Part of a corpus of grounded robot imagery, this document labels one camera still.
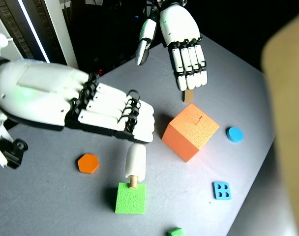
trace orange block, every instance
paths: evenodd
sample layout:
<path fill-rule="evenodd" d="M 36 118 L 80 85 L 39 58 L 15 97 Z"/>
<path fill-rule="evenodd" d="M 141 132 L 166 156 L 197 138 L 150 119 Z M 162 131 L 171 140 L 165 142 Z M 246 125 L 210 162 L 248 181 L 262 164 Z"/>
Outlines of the orange block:
<path fill-rule="evenodd" d="M 93 154 L 85 154 L 78 162 L 79 170 L 82 173 L 93 174 L 99 167 L 97 156 Z"/>
<path fill-rule="evenodd" d="M 162 141 L 187 162 L 218 128 L 214 120 L 190 104 L 168 124 Z"/>

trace gray table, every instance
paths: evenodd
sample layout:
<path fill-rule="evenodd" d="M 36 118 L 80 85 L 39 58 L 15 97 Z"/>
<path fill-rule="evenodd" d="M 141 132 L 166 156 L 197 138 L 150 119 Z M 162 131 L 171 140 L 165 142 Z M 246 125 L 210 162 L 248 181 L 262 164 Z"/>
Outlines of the gray table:
<path fill-rule="evenodd" d="M 208 38 L 203 48 L 209 83 L 194 90 L 194 104 L 220 128 L 188 163 L 161 141 L 168 122 L 186 107 L 167 50 L 158 45 L 142 67 L 129 61 L 103 77 L 123 91 L 137 89 L 155 109 L 154 141 L 147 145 L 145 215 L 114 213 L 116 187 L 126 181 L 128 141 L 18 125 L 10 133 L 30 149 L 20 168 L 0 167 L 0 235 L 164 236 L 174 227 L 184 228 L 187 236 L 226 235 L 274 130 L 263 74 Z M 241 143 L 227 139 L 229 126 L 244 132 Z M 76 160 L 84 153 L 99 157 L 94 175 L 77 169 Z M 230 201 L 214 199 L 213 181 L 229 182 Z"/>

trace dark background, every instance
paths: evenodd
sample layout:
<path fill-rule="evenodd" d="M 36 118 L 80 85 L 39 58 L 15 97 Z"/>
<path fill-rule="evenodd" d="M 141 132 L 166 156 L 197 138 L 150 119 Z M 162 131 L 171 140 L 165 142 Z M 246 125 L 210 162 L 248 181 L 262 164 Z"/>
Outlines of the dark background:
<path fill-rule="evenodd" d="M 103 6 L 73 0 L 64 10 L 81 70 L 102 73 L 134 58 L 145 21 L 145 0 L 104 0 Z M 186 9 L 200 32 L 261 70 L 267 40 L 299 14 L 299 0 L 189 0 Z M 163 41 L 160 29 L 153 46 Z"/>

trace white popsicle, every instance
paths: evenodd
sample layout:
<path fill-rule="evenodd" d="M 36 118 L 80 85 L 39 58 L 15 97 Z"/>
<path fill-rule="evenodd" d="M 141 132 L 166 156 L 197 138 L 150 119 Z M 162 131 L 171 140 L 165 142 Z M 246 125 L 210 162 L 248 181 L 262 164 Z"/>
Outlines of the white popsicle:
<path fill-rule="evenodd" d="M 145 170 L 146 148 L 142 144 L 132 144 L 125 163 L 125 177 L 130 181 L 130 188 L 136 188 L 136 183 L 145 179 Z"/>

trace robotic hand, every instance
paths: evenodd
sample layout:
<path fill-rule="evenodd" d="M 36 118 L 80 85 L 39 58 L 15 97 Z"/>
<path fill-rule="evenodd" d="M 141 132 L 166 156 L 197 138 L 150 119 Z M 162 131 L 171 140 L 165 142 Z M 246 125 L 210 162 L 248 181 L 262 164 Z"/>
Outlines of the robotic hand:
<path fill-rule="evenodd" d="M 127 94 L 100 82 L 98 74 L 35 60 L 0 58 L 0 164 L 17 167 L 28 148 L 3 126 L 19 123 L 62 130 L 64 126 L 128 139 L 153 141 L 153 107 L 137 91 Z"/>
<path fill-rule="evenodd" d="M 206 85 L 208 82 L 206 62 L 199 44 L 202 38 L 196 22 L 184 8 L 186 0 L 159 0 L 158 3 L 160 5 L 160 28 L 173 56 L 179 89 L 184 91 Z M 137 65 L 146 61 L 149 54 L 148 48 L 154 38 L 157 20 L 153 15 L 158 14 L 158 10 L 153 4 L 151 5 L 151 14 L 143 24 L 140 34 L 136 55 Z"/>

